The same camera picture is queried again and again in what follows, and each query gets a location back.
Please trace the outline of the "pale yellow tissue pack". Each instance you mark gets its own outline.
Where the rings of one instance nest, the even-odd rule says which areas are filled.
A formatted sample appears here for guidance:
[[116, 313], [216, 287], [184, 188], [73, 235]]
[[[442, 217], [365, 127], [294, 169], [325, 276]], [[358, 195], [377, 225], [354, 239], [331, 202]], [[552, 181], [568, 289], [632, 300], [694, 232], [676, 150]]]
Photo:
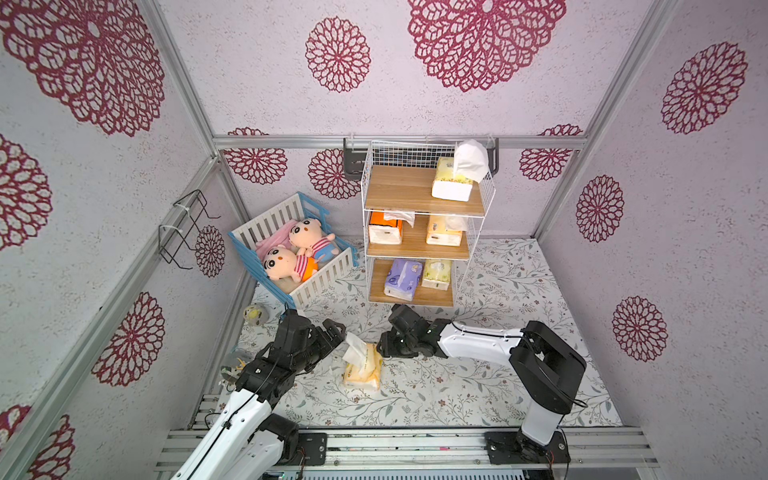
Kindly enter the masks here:
[[427, 225], [426, 243], [440, 246], [459, 246], [468, 220], [463, 216], [430, 215]]

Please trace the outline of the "orange tissue pack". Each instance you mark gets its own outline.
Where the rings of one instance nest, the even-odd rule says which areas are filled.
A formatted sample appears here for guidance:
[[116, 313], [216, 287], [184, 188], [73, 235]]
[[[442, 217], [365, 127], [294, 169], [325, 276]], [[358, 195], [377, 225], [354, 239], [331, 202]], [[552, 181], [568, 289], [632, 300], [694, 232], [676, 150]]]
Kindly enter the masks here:
[[368, 223], [368, 237], [372, 244], [399, 245], [405, 225], [414, 226], [416, 213], [409, 211], [373, 211]]

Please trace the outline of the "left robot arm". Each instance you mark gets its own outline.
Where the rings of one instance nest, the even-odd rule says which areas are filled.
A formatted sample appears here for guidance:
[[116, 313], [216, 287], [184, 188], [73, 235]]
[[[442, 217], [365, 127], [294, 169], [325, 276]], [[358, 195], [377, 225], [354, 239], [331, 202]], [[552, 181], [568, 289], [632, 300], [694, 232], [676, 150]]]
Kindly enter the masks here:
[[272, 467], [306, 464], [297, 423], [274, 412], [296, 377], [307, 374], [346, 340], [346, 326], [320, 326], [286, 309], [274, 339], [243, 367], [234, 391], [176, 479], [259, 479]]

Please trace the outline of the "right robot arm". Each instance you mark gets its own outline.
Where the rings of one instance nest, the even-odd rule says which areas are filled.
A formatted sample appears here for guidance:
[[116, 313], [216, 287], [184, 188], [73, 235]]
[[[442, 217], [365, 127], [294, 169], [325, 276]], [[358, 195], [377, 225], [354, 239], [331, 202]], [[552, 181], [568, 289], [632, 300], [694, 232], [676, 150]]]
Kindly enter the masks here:
[[392, 307], [391, 329], [377, 351], [385, 358], [469, 358], [512, 368], [532, 399], [518, 437], [546, 447], [561, 420], [586, 403], [577, 394], [586, 360], [539, 321], [509, 330], [469, 326], [449, 319], [428, 321], [407, 305]]

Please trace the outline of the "yellow-green tissue box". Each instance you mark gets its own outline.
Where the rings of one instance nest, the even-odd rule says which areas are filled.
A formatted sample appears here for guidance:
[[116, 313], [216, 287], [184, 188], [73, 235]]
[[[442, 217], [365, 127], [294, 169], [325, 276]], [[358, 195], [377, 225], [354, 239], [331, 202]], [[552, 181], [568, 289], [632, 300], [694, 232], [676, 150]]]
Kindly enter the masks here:
[[476, 184], [490, 173], [489, 155], [476, 140], [460, 143], [452, 157], [440, 157], [435, 169], [431, 195], [433, 198], [468, 202]]

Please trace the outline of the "purple tissue pack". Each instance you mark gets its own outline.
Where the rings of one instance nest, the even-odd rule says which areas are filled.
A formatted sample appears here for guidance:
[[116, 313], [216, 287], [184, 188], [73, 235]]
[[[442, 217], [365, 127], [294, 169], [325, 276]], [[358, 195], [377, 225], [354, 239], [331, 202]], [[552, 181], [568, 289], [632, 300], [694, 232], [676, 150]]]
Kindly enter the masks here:
[[412, 301], [423, 273], [420, 261], [395, 259], [386, 276], [384, 294], [399, 300]]

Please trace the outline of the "light green tissue pack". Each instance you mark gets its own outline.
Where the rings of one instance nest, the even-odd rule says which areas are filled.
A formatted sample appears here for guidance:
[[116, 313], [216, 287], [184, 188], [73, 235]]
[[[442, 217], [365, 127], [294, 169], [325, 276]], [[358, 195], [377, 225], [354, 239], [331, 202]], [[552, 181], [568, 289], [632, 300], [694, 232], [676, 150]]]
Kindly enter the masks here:
[[451, 284], [453, 265], [447, 259], [426, 260], [423, 267], [421, 286], [424, 288], [447, 291]]

